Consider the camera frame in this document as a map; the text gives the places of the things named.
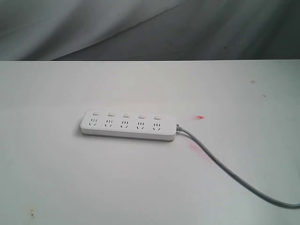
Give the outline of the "white five-outlet power strip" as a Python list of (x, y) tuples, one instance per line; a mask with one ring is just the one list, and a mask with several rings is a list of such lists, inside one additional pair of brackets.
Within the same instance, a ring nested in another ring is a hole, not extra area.
[(177, 122), (169, 115), (89, 110), (83, 116), (80, 129), (86, 135), (173, 141)]

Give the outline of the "grey backdrop cloth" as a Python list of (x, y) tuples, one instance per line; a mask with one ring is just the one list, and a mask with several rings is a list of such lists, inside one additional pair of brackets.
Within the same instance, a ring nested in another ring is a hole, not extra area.
[(1, 60), (300, 57), (297, 0), (3, 0)]

